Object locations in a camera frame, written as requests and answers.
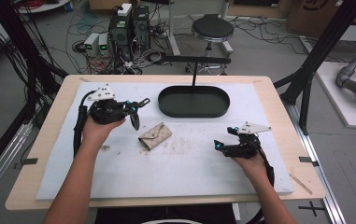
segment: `metal frame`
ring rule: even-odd
[[[32,131],[32,128],[32,122],[30,122],[29,124],[21,125],[19,130],[15,133],[14,137],[8,144],[6,150],[0,156],[0,179],[3,177],[7,168],[14,160],[17,153],[20,151],[23,143],[26,141],[27,137]]]
[[[311,140],[309,139],[309,136],[306,135],[303,130],[300,128],[299,125],[299,112],[297,111],[297,108],[295,105],[288,105],[284,104],[286,111],[288,112],[289,116],[291,117],[293,126],[295,130],[297,131],[297,134],[299,135],[299,138],[302,140],[302,144],[304,148],[306,149],[306,152],[308,153],[308,156],[311,158],[311,161],[315,161],[318,166],[315,166],[314,169],[318,174],[318,177],[320,178],[320,182],[326,189],[326,196],[325,198],[322,199],[327,213],[329,215],[329,218],[331,219],[332,223],[334,224],[343,224],[346,223],[346,220],[343,217],[343,214],[341,212],[341,209],[337,203],[337,200],[335,199],[335,195],[333,194],[332,188],[326,178],[326,174],[323,172],[322,166],[320,165],[320,161],[317,156],[317,152],[315,151],[315,148],[312,146]]]
[[[347,31],[350,24],[356,17],[356,0],[346,0],[337,10],[335,16],[330,21],[326,30],[320,36],[314,49],[309,53],[303,65],[293,74],[274,83],[276,88],[291,83],[288,89],[280,97],[288,105],[294,105],[297,97],[303,93],[300,109],[299,125],[304,134],[306,130],[306,120],[309,108],[309,97],[311,93],[312,78],[316,71],[324,62],[337,41]]]

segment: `black cable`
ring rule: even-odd
[[[13,47],[13,45],[9,44],[4,39],[4,37],[1,35],[1,33],[0,33],[0,48],[7,55],[16,74],[18,75],[20,80],[25,84],[25,88],[28,87],[29,83],[25,78],[25,76],[28,76],[27,67],[25,65],[25,62],[23,61],[23,58],[21,57],[19,52],[15,49],[15,47]],[[25,92],[25,101],[28,102],[26,92]]]
[[[160,59],[153,60],[152,57],[157,55]],[[153,64],[162,64],[165,62],[166,54],[164,52],[152,52],[146,56],[146,61]]]
[[[281,27],[281,23],[277,21],[265,21],[262,18],[249,18],[247,21],[240,20],[237,17],[235,17],[233,20],[230,22],[233,23],[234,28],[238,28],[244,32],[246,32],[248,35],[252,36],[255,39],[259,39],[262,41],[265,41],[270,44],[283,44],[283,45],[288,45],[291,47],[291,49],[296,53],[296,54],[307,54],[305,51],[305,48],[303,48],[303,52],[297,51],[292,43],[286,43],[284,42],[285,40],[288,39],[295,39],[300,41],[300,38],[294,35],[285,35],[285,36],[279,36],[278,33],[272,33],[269,31],[268,25],[272,25],[275,27]],[[258,29],[260,32],[260,37],[253,35],[250,31],[254,31]],[[268,35],[275,35],[276,37],[274,38],[265,38],[263,34],[263,29]]]
[[[74,25],[72,25],[72,22],[73,22],[73,19],[75,19],[76,16],[77,16],[77,14],[75,14],[75,15],[72,17],[72,19],[70,20],[70,22],[69,22],[69,26],[68,26],[68,28],[67,28],[67,32],[66,32],[66,36],[65,36],[65,41],[64,41],[64,51],[63,51],[63,50],[60,50],[60,51],[65,52],[66,55],[68,56],[67,58],[68,58],[69,61],[73,64],[73,66],[74,66],[74,68],[76,69],[76,71],[77,71],[79,74],[83,74],[83,72],[81,72],[81,68],[79,67],[79,64],[78,64],[77,60],[67,52],[67,39],[68,39],[68,35],[71,34],[71,33],[69,32],[69,30],[70,30],[70,28],[71,28],[72,26],[74,26]]]
[[[72,44],[72,50],[77,53],[87,52],[84,46],[84,42],[85,42],[84,40],[76,41],[75,43]]]
[[[331,61],[335,61],[337,63],[346,63],[346,61],[342,58],[336,58],[336,57],[332,57],[332,56],[327,56],[326,59],[329,58],[328,60],[325,60],[325,62],[331,62]]]
[[[55,49],[57,51],[60,51],[62,53],[65,53],[67,55],[67,57],[70,59],[70,60],[73,60],[76,64],[73,63],[73,61],[70,61],[72,62],[73,66],[75,67],[76,71],[79,72],[80,74],[82,74],[81,70],[83,70],[83,72],[85,72],[85,69],[86,68],[80,68],[79,67],[79,63],[78,61],[75,59],[75,57],[73,57],[73,55],[69,54],[68,52],[64,51],[64,50],[61,50],[61,49],[57,49],[57,48],[51,48],[51,49]]]
[[[76,126],[74,128],[74,138],[73,138],[73,156],[76,156],[78,153],[78,149],[81,146],[81,135],[82,135],[82,130],[84,129],[85,121],[87,120],[87,111],[88,107],[84,105],[85,99],[91,94],[93,94],[95,91],[89,91],[84,95],[84,97],[81,100],[81,103],[78,107],[78,121],[76,123]]]

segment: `black metal rod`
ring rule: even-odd
[[[229,58],[210,58],[210,57],[194,57],[194,56],[165,56],[164,60],[166,62],[175,63],[224,63],[228,64],[231,62]]]
[[[312,78],[315,76],[318,68],[320,68],[330,51],[332,51],[335,44],[347,31],[355,17],[356,0],[344,1],[300,69],[289,77],[285,77],[274,84],[274,86],[280,87],[291,82],[288,89],[281,94],[282,101],[291,105],[295,103],[297,97],[304,91],[299,125],[305,134]]]
[[[195,80],[197,79],[197,69],[198,69],[198,63],[194,64],[194,74],[192,75],[192,86],[195,86]]]

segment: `electronic equipment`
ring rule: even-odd
[[[131,20],[132,10],[129,10],[127,16],[119,16],[113,13],[108,26],[113,53],[116,61],[131,61],[133,55],[131,44],[134,35],[134,27]]]
[[[117,11],[117,15],[118,16],[128,16],[129,13],[131,12],[131,8],[132,8],[132,4],[129,4],[129,3],[123,3],[121,5],[122,9],[119,9]]]
[[[110,57],[110,41],[108,41],[108,34],[99,35],[99,50],[101,57]]]
[[[149,7],[137,6],[133,9],[136,46],[142,49],[150,48]]]
[[[96,57],[99,53],[99,34],[91,34],[84,42],[84,47],[89,57]]]

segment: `gray floor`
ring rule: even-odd
[[[77,31],[85,31],[85,28],[80,27],[77,23],[96,24],[102,21],[99,23],[100,26],[93,27],[94,32],[108,26],[108,12],[90,11],[86,6],[86,4],[82,4],[82,7],[77,7],[74,12],[70,13],[64,12],[62,9],[55,9],[36,14],[39,30],[48,46],[51,47],[52,56],[69,74],[85,73],[75,68],[75,66],[78,66],[76,64],[74,66],[66,57],[66,54],[61,51],[67,50],[77,60],[79,67],[85,68],[84,58],[71,50],[71,45],[75,41],[85,39],[85,35],[72,35],[77,34]],[[177,28],[182,25],[176,31],[181,53],[184,55],[202,55],[206,46],[203,41],[190,35],[179,35],[190,33],[192,19],[180,17],[176,18],[175,21]],[[292,45],[271,44],[253,37],[253,35],[260,37],[259,28],[252,30],[251,26],[243,24],[241,27],[247,29],[247,31],[235,28],[235,34],[229,41],[235,51],[231,55],[232,63],[226,69],[229,75],[268,76],[273,81],[277,81],[295,72],[306,59],[304,47],[297,39],[287,38],[285,40],[284,43]],[[269,23],[267,31],[278,34],[279,37],[289,35],[285,32],[284,21]],[[267,34],[263,30],[263,37],[276,38],[276,35]],[[219,47],[215,47],[212,55],[223,56],[225,54]],[[328,60],[340,62],[345,60],[347,62],[355,55],[356,47],[352,43],[340,42],[331,53],[333,58],[328,58]],[[143,72],[144,74],[187,75],[184,67],[184,63],[174,63],[172,66],[154,65],[144,69]],[[23,84],[13,72],[7,58],[0,53],[0,136],[19,113],[23,103]],[[29,146],[37,131],[37,129],[33,130],[33,134],[0,180],[0,223],[38,223],[45,215],[46,211],[43,210],[10,212],[4,206],[20,172],[13,169],[13,164],[19,161],[21,154]],[[356,223],[356,129],[344,126],[316,78],[314,78],[311,93],[308,131],[345,220],[347,223]],[[312,203],[315,207],[323,207],[321,201],[313,201]],[[317,210],[316,213],[313,213],[312,210],[299,209],[299,206],[309,207],[309,201],[286,202],[286,204],[299,223],[330,222],[325,211]],[[256,203],[240,204],[242,219],[245,221],[251,218],[257,208]],[[91,209],[90,211],[88,223],[93,222],[95,210]]]

